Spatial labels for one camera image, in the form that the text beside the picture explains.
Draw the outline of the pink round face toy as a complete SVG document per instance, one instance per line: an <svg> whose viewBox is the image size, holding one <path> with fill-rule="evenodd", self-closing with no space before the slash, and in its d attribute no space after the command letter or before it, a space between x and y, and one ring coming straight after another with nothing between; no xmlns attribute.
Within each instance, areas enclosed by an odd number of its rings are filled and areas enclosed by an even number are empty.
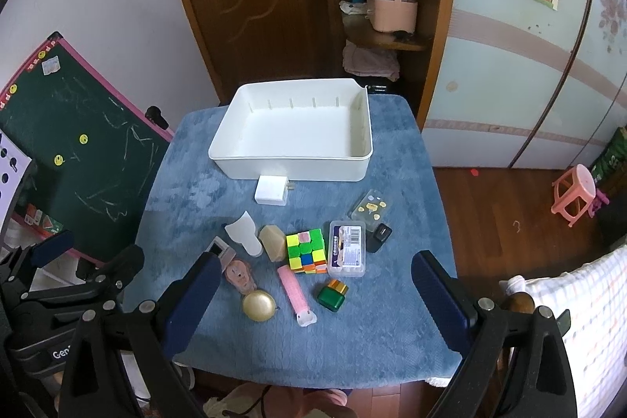
<svg viewBox="0 0 627 418"><path fill-rule="evenodd" d="M224 271L227 282L242 295L246 296L257 290L257 284L252 276L252 271L245 261L233 259L227 264Z"/></svg>

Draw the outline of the beige faceted wooden block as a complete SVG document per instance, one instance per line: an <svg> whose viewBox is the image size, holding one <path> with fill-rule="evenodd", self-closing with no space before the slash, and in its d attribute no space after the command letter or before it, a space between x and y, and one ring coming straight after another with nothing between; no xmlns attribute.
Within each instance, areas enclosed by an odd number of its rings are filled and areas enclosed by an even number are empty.
<svg viewBox="0 0 627 418"><path fill-rule="evenodd" d="M266 225L260 229L258 238L271 262L281 262L287 258L286 235L281 228Z"/></svg>

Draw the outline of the pink hair roller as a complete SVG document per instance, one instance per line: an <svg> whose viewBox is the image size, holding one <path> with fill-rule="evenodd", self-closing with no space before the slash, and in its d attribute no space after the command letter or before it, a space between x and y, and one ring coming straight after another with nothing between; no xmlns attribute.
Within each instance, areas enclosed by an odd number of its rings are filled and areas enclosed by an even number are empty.
<svg viewBox="0 0 627 418"><path fill-rule="evenodd" d="M315 324L318 317L312 308L309 307L300 283L297 281L297 276L291 271L291 268L288 265L283 265L277 269L277 274L293 308L297 324L301 328Z"/></svg>

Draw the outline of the black power adapter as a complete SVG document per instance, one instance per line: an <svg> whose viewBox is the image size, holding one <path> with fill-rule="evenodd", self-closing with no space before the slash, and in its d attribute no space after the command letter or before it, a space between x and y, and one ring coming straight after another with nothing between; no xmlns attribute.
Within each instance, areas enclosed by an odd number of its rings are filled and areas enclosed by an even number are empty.
<svg viewBox="0 0 627 418"><path fill-rule="evenodd" d="M380 223L372 232L367 233L367 252L375 253L387 242L392 234L392 229L384 223Z"/></svg>

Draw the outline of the green snack bag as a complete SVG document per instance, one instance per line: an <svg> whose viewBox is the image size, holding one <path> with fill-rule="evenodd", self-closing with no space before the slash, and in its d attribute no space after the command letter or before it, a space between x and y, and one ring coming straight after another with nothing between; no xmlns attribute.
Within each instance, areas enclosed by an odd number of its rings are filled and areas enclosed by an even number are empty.
<svg viewBox="0 0 627 418"><path fill-rule="evenodd" d="M626 163L627 158L627 130L626 127L619 127L613 134L607 147L598 156L590 172L596 186L600 186L607 181L617 170Z"/></svg>

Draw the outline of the clear case yellow stickers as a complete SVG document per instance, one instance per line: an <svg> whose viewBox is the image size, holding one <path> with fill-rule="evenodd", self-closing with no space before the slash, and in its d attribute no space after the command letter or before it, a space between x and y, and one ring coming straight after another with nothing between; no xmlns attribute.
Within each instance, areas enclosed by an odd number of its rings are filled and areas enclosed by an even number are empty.
<svg viewBox="0 0 627 418"><path fill-rule="evenodd" d="M392 198L376 189L370 189L350 212L353 221L363 222L370 230L388 216L392 206Z"/></svg>

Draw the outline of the pink plastic stool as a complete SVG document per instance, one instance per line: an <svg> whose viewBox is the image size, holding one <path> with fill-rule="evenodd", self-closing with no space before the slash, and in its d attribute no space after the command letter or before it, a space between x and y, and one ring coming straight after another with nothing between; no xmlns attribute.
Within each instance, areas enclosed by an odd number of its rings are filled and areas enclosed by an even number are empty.
<svg viewBox="0 0 627 418"><path fill-rule="evenodd" d="M570 227L590 208L596 196L591 172L578 163L551 184L553 189L552 214L560 214Z"/></svg>

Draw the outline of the blue fuzzy table cloth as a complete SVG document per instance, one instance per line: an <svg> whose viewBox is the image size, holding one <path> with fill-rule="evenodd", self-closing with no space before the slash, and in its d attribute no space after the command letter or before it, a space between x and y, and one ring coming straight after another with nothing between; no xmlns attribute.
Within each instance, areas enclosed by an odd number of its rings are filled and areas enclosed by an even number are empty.
<svg viewBox="0 0 627 418"><path fill-rule="evenodd" d="M449 378L448 349L411 278L429 250L449 272L448 222L421 134L400 96L369 99L373 154L358 183L301 181L285 206L209 158L223 108L187 114L157 172L137 234L146 262L124 293L135 309L183 277L225 226L248 215L273 258L235 249L179 360L221 376L300 387L369 388Z"/></svg>

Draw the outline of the white plastic storage bin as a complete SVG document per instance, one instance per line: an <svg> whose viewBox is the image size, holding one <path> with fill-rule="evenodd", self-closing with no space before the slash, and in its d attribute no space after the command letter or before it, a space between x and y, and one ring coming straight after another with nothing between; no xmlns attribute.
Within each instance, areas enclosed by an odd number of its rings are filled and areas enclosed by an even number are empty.
<svg viewBox="0 0 627 418"><path fill-rule="evenodd" d="M367 89L352 78L239 87L208 148L231 179L347 181L367 174L373 135Z"/></svg>

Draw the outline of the white power adapter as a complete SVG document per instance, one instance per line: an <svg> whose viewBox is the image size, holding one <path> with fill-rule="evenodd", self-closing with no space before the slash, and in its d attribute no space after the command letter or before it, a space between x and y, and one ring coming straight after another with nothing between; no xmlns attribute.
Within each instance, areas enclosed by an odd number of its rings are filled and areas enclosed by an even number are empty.
<svg viewBox="0 0 627 418"><path fill-rule="evenodd" d="M261 175L257 180L254 201L258 205L284 207L292 189L293 183L287 176Z"/></svg>

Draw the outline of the gold round compact mirror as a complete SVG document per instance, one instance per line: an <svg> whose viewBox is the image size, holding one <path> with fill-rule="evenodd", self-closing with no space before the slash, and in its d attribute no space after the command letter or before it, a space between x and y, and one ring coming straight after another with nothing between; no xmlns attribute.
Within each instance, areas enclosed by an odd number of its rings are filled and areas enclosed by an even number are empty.
<svg viewBox="0 0 627 418"><path fill-rule="evenodd" d="M242 310L253 322L267 322L276 312L274 298L263 290L255 290L242 299Z"/></svg>

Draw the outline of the pink folded cloth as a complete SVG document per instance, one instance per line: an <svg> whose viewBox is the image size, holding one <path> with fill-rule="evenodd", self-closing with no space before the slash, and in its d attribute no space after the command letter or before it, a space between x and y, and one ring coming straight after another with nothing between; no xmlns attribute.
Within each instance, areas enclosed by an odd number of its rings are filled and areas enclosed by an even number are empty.
<svg viewBox="0 0 627 418"><path fill-rule="evenodd" d="M361 78L387 78L396 81L400 77L397 53L387 49L357 47L352 42L345 42L342 67L349 74Z"/></svg>

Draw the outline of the white cloud-shaped piece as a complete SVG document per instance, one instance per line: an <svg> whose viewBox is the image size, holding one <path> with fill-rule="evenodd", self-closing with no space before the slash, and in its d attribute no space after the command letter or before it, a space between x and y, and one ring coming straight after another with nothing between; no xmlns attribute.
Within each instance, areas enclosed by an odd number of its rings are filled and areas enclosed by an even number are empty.
<svg viewBox="0 0 627 418"><path fill-rule="evenodd" d="M264 252L264 247L257 238L256 225L248 211L233 223L224 226L224 230L230 239L240 244L245 252L253 258L260 257Z"/></svg>

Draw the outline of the white handheld game console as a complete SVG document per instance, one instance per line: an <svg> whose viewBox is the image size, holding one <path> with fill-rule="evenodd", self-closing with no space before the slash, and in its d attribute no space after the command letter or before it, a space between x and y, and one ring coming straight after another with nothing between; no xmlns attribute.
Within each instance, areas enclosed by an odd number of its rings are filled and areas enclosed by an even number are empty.
<svg viewBox="0 0 627 418"><path fill-rule="evenodd" d="M206 250L219 259L222 273L225 272L236 257L235 249L231 248L227 242L220 237L213 238L212 243L209 244Z"/></svg>

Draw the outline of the colourful rubik's cube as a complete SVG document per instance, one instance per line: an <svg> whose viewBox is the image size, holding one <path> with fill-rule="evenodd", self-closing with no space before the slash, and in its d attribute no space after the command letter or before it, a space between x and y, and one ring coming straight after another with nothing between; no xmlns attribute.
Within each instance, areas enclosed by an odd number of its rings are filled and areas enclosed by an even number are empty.
<svg viewBox="0 0 627 418"><path fill-rule="evenodd" d="M293 273L308 275L327 272L326 247L320 228L288 234L288 266Z"/></svg>

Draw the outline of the black knob on chalkboard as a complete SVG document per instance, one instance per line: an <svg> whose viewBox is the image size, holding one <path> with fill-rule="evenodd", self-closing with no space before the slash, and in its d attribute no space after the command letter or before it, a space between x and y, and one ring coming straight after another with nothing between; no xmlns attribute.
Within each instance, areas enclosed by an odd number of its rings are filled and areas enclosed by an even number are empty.
<svg viewBox="0 0 627 418"><path fill-rule="evenodd" d="M162 130L167 130L169 128L169 123L165 120L161 110L157 106L152 105L148 107L145 112L145 117Z"/></svg>

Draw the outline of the white quilted bedding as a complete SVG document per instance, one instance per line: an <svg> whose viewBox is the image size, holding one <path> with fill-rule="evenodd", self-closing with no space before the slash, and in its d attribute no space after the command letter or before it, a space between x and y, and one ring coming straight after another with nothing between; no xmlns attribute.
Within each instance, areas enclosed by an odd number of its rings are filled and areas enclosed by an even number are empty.
<svg viewBox="0 0 627 418"><path fill-rule="evenodd" d="M624 244L557 277L500 282L509 296L524 292L556 315L571 313L563 337L580 417L600 417L626 382L626 278Z"/></svg>

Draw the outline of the clear box with label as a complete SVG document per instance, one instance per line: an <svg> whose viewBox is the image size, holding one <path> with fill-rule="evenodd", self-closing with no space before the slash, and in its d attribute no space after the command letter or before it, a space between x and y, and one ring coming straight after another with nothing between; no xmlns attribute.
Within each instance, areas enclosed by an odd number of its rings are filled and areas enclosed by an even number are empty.
<svg viewBox="0 0 627 418"><path fill-rule="evenodd" d="M328 231L327 273L359 278L366 272L366 226L361 221L333 221Z"/></svg>

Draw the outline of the green chalkboard pink frame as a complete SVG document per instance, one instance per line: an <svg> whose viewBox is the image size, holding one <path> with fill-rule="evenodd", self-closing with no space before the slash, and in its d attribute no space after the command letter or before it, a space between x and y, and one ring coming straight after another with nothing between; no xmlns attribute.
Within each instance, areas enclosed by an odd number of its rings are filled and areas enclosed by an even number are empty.
<svg viewBox="0 0 627 418"><path fill-rule="evenodd" d="M34 163L17 215L92 262L134 243L172 139L52 33L1 91L1 130Z"/></svg>

